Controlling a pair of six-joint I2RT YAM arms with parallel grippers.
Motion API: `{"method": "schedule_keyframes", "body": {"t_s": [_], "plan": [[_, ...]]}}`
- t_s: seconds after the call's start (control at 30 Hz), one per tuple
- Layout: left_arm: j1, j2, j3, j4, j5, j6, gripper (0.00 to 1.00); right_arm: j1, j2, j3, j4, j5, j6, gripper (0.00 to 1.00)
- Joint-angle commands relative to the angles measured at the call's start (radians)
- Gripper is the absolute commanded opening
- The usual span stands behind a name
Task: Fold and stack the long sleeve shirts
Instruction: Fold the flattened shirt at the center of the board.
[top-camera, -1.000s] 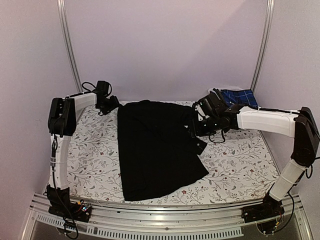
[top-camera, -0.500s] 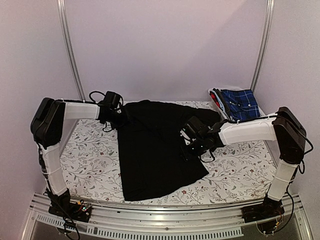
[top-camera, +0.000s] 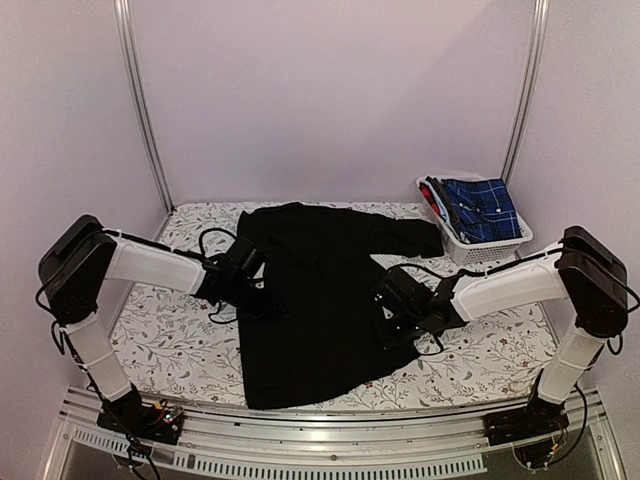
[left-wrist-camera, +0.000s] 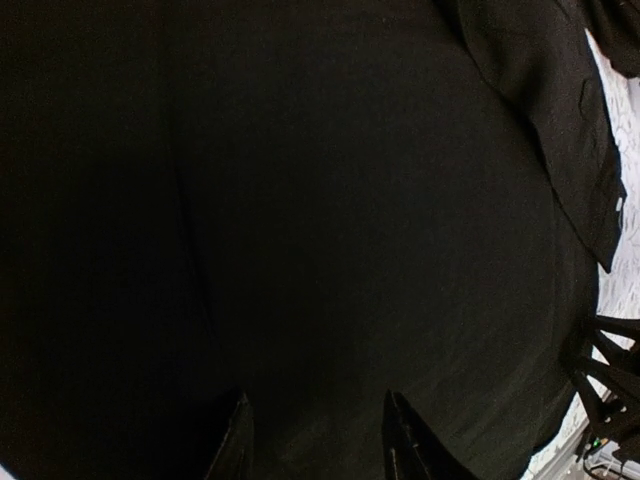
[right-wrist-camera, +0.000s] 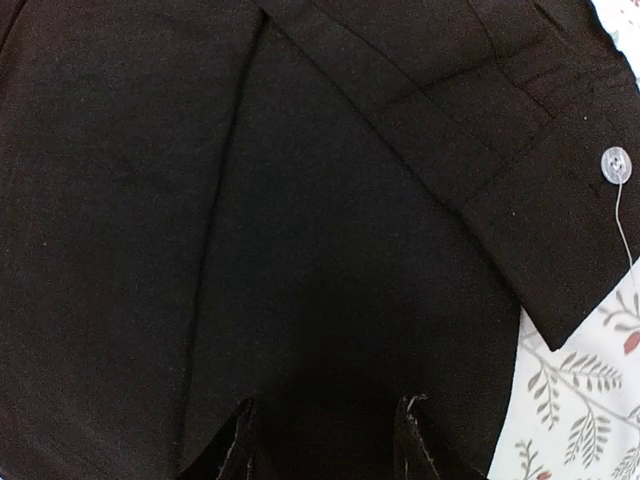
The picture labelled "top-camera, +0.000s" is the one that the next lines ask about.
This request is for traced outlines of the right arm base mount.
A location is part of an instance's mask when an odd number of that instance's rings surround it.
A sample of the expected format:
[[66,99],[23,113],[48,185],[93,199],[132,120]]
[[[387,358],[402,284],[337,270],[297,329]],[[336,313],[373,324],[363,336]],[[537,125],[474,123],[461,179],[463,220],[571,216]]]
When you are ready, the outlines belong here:
[[531,393],[524,406],[486,414],[482,422],[491,446],[527,440],[513,453],[528,469],[545,468],[552,463],[569,426],[564,404],[550,403],[536,392]]

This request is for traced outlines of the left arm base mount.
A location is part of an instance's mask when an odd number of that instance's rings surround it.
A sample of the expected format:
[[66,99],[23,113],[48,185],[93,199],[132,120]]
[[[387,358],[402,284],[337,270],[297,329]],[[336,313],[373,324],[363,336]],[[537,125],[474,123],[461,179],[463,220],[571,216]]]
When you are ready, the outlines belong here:
[[177,445],[184,424],[184,409],[165,399],[145,403],[135,386],[118,400],[105,400],[97,425],[131,438]]

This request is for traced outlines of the black long sleeve shirt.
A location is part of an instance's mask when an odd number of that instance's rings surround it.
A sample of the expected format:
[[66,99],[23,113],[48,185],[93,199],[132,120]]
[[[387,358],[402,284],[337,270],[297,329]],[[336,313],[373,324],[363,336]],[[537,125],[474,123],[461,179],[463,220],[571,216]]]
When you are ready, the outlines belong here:
[[381,344],[385,317],[372,289],[386,270],[374,258],[442,256],[434,224],[289,203],[243,212],[237,233],[265,254],[264,286],[280,303],[239,321],[248,408],[328,401],[417,359],[411,342]]

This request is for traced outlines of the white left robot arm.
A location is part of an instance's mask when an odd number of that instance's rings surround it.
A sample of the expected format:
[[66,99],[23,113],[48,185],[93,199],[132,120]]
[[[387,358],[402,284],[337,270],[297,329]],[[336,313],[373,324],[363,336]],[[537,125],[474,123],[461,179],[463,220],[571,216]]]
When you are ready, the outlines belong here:
[[99,397],[111,403],[111,419],[128,434],[148,426],[148,412],[127,377],[98,315],[107,280],[123,280],[187,294],[215,305],[229,304],[245,319],[266,319],[281,311],[276,294],[255,276],[265,256],[237,237],[229,249],[207,257],[105,228],[92,215],[80,216],[38,264],[37,305],[53,316],[58,334],[79,360]]

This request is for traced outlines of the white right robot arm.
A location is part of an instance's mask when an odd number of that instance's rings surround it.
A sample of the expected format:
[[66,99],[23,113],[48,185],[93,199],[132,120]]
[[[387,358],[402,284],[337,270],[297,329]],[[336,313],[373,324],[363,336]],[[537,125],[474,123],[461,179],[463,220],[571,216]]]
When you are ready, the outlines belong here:
[[434,289],[407,269],[405,264],[388,268],[373,288],[387,315],[379,328],[387,349],[511,308],[555,300],[571,304],[574,324],[542,368],[533,401],[518,412],[517,427],[527,436],[554,422],[555,406],[568,398],[605,343],[623,333],[639,306],[622,260],[581,226],[567,228],[558,242],[533,255],[484,272],[461,270],[441,278]]

